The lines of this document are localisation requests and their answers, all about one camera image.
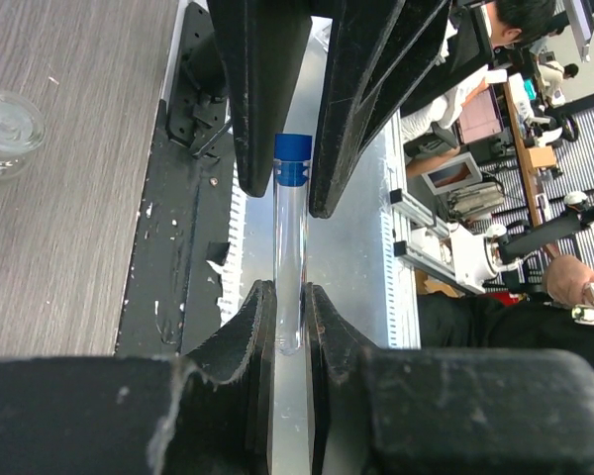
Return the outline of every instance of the clear plastic tube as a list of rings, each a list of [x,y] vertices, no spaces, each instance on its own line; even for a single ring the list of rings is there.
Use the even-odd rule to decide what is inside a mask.
[[[311,136],[278,134],[275,137],[275,344],[285,355],[294,354],[303,342],[302,296],[306,284],[306,220],[311,152]]]

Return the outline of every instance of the gray wood surface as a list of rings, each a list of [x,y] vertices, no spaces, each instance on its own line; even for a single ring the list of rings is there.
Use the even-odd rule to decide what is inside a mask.
[[[0,357],[112,352],[177,4],[0,0],[0,89],[47,120],[0,197]]]

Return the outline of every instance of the white shirt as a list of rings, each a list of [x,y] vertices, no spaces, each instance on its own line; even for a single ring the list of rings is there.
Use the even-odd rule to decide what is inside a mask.
[[[539,65],[539,71],[544,81],[546,97],[554,97],[554,93],[561,88],[564,79],[565,69],[556,61],[550,61]]]
[[[486,11],[486,6],[480,8],[482,9],[484,23],[486,24],[486,30],[490,38],[492,28],[488,18],[488,12]],[[466,100],[466,97],[481,84],[487,71],[488,66],[483,66],[457,86],[449,89],[442,96],[437,97],[431,104],[409,116],[401,118],[403,141],[405,143],[410,142],[425,134],[433,122],[436,122],[442,129],[450,128],[462,113],[462,104]]]

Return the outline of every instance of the white wall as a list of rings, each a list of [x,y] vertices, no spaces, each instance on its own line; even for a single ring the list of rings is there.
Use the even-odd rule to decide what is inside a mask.
[[[554,55],[561,65],[571,62],[578,64],[578,76],[563,82],[563,94],[568,102],[594,93],[594,38],[590,48],[591,61],[584,64],[580,62],[574,36],[569,27],[560,37],[550,38],[547,42],[547,49],[554,51]]]

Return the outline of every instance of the glass jar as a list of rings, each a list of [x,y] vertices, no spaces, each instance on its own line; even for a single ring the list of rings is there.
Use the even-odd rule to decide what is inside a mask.
[[[0,91],[0,190],[27,168],[44,136],[38,108],[18,94]]]

